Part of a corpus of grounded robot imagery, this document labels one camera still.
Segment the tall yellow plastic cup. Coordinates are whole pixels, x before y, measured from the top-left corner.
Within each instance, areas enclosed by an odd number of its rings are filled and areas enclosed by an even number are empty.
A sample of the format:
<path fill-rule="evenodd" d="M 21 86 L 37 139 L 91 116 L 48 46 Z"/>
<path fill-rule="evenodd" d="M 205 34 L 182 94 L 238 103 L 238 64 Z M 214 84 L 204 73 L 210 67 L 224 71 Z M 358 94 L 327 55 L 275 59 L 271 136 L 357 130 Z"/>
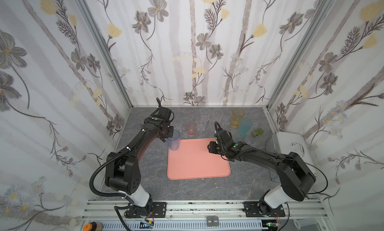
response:
<path fill-rule="evenodd" d="M 245 111 L 242 108 L 234 108 L 232 111 L 231 127 L 238 128 L 244 116 Z"/>

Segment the tall teal plastic cup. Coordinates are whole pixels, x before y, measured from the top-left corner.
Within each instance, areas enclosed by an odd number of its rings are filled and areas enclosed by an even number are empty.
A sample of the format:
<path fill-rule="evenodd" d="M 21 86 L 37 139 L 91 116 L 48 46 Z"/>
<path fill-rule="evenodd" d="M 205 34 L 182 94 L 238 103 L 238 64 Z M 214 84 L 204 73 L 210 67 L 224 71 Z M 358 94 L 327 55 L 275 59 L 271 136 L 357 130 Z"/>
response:
<path fill-rule="evenodd" d="M 244 117 L 239 123 L 238 134 L 241 136 L 247 135 L 252 125 L 253 125 L 252 120 L 248 117 Z"/>

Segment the pink plastic tray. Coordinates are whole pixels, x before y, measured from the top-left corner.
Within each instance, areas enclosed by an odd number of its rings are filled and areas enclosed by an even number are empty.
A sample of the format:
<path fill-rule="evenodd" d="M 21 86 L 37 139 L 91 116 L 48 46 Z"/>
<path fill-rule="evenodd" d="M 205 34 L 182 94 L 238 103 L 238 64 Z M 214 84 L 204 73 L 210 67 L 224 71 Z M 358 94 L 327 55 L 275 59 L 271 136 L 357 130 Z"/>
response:
<path fill-rule="evenodd" d="M 220 155 L 209 153 L 213 138 L 184 139 L 179 149 L 169 149 L 168 178 L 172 181 L 228 177 L 230 164 Z"/>

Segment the tall blue plastic cup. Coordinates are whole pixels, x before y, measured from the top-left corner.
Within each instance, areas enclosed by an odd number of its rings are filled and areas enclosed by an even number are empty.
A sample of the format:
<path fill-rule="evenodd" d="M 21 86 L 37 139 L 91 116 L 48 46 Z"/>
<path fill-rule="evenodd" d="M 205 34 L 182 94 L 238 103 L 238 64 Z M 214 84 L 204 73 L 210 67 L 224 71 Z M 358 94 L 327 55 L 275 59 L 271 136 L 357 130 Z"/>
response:
<path fill-rule="evenodd" d="M 178 130 L 174 130 L 173 136 L 167 139 L 169 149 L 172 151 L 177 151 L 180 146 L 180 132 Z"/>

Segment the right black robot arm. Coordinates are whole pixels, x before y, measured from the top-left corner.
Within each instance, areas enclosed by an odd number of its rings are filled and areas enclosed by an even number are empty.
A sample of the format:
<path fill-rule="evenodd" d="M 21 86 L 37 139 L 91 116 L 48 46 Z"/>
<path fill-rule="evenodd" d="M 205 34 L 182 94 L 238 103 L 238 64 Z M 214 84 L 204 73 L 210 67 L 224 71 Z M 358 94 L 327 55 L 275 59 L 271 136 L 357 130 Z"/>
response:
<path fill-rule="evenodd" d="M 232 134 L 224 129 L 215 133 L 215 140 L 208 146 L 211 154 L 220 155 L 227 161 L 244 161 L 267 168 L 277 174 L 280 185 L 268 190 L 258 201 L 256 213 L 269 217 L 275 214 L 283 204 L 290 201 L 302 202 L 316 182 L 310 163 L 295 152 L 289 154 L 274 154 L 257 149 L 245 142 L 233 140 Z"/>

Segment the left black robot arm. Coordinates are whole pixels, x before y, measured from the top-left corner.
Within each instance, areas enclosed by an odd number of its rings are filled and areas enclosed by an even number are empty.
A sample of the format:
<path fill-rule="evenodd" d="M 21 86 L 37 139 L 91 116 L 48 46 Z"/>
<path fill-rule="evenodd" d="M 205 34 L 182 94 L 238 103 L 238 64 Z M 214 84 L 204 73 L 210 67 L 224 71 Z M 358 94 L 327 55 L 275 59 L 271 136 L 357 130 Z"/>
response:
<path fill-rule="evenodd" d="M 156 138 L 164 142 L 173 136 L 171 123 L 174 116 L 170 109 L 161 106 L 149 115 L 133 140 L 119 152 L 108 154 L 107 161 L 91 175 L 89 187 L 92 193 L 99 197 L 120 197 L 129 202 L 126 209 L 141 217 L 150 216 L 154 210 L 153 199 L 141 185 L 139 161 Z M 95 187 L 94 181 L 102 170 L 105 170 L 105 185 L 113 190 L 112 193 Z"/>

